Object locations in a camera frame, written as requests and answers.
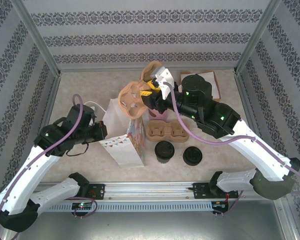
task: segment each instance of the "beige tabletop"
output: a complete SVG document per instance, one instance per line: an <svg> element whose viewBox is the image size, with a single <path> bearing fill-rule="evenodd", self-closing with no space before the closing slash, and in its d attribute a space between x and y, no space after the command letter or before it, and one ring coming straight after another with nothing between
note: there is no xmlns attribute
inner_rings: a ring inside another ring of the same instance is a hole
<svg viewBox="0 0 300 240"><path fill-rule="evenodd" d="M117 98L120 90L130 81L140 77L139 71L75 72L63 73L50 122L66 117L72 106L72 95L80 94L83 102L94 101L107 109L110 98ZM172 71L175 80L180 72ZM221 102L228 104L245 120L243 105L232 70L216 70ZM168 122L176 119L169 112ZM184 118L190 130L201 138L217 141L197 128L193 120ZM152 182L152 181L208 181L216 171L238 172L254 166L229 145L212 146L192 137L185 143L173 143L175 154L167 164L158 162L155 156L156 142L146 141L145 167L122 169L100 145L91 143L88 151L80 156L63 156L42 179L43 182L62 182L70 174L79 172L90 182ZM183 160L187 147L196 146L203 154L201 163L189 166ZM76 145L72 154L81 153L85 145Z"/></svg>

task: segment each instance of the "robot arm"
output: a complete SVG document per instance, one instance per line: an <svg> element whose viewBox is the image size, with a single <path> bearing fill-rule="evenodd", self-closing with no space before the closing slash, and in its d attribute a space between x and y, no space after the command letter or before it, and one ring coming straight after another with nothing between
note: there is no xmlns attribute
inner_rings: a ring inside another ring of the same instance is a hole
<svg viewBox="0 0 300 240"><path fill-rule="evenodd" d="M212 186L215 188L214 191L254 190L261 196L272 200L291 192L294 185L293 173L258 143L266 146L285 165L296 171L300 169L300 161L297 158L289 159L275 151L259 138L230 106L214 101L212 85L203 77L197 74L185 77L182 81L182 92L178 92L177 84L165 67L154 70L151 77L153 78L152 84L160 87L161 91L141 95L143 103L148 108L155 109L159 113L167 109L174 111L171 90L165 84L169 83L174 87L173 92L179 114L193 119L204 133L223 142L236 136L251 137L235 140L230 145L251 161L256 169L236 173L216 172L211 179L211 182L216 182Z"/></svg>
<svg viewBox="0 0 300 240"><path fill-rule="evenodd" d="M74 196L85 197L89 181L77 172L47 190L33 192L52 165L70 151L74 145L88 145L103 140L107 136L106 126L102 121L95 122L95 113L88 106L83 105L83 114L75 131L64 142L41 156L35 164L27 169L27 165L36 156L70 131L79 116L79 109L79 105L74 105L67 117L62 117L41 129L25 163L10 184L0 193L0 204L5 202L0 212L0 224L4 228L18 233L23 232L33 224L42 212L56 203ZM7 200L4 200L8 189L24 169L27 171L17 181Z"/></svg>

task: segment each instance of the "cardboard cup holder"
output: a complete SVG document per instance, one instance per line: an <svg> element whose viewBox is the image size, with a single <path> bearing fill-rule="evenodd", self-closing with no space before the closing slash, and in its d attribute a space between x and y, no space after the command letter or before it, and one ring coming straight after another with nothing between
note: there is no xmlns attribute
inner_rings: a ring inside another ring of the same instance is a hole
<svg viewBox="0 0 300 240"><path fill-rule="evenodd" d="M121 90L118 96L118 103L122 111L130 119L140 118L148 109L141 99L140 91L150 89L146 82L140 80L130 82Z"/></svg>
<svg viewBox="0 0 300 240"><path fill-rule="evenodd" d="M146 138L152 142L169 140L173 143L185 143L189 134L183 129L178 120L166 123L162 120L151 120L145 129Z"/></svg>
<svg viewBox="0 0 300 240"><path fill-rule="evenodd" d="M152 72L161 67L159 61L151 61L143 70L139 81L132 81L126 85L118 95L118 103L124 114L130 119L138 119L148 109L144 105L140 91L151 91L147 84L151 79Z"/></svg>

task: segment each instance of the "enclosure wall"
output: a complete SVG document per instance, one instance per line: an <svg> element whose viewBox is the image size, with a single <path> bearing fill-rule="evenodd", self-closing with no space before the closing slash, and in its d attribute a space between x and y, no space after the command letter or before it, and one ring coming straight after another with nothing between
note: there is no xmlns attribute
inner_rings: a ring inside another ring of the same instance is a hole
<svg viewBox="0 0 300 240"><path fill-rule="evenodd" d="M0 0L0 191L25 161L55 76L8 0Z"/></svg>
<svg viewBox="0 0 300 240"><path fill-rule="evenodd" d="M300 159L300 0L283 0L241 71L260 136ZM300 189L300 181L295 185ZM300 195L288 195L300 231Z"/></svg>
<svg viewBox="0 0 300 240"><path fill-rule="evenodd" d="M26 0L61 71L233 68L269 0Z"/></svg>

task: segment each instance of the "white paper bag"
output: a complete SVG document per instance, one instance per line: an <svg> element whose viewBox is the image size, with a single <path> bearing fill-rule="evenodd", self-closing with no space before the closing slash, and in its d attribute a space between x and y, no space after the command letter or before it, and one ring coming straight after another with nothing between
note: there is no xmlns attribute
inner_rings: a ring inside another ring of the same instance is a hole
<svg viewBox="0 0 300 240"><path fill-rule="evenodd" d="M107 137L99 141L122 168L144 167L145 128L142 118L130 120L111 99L103 116Z"/></svg>

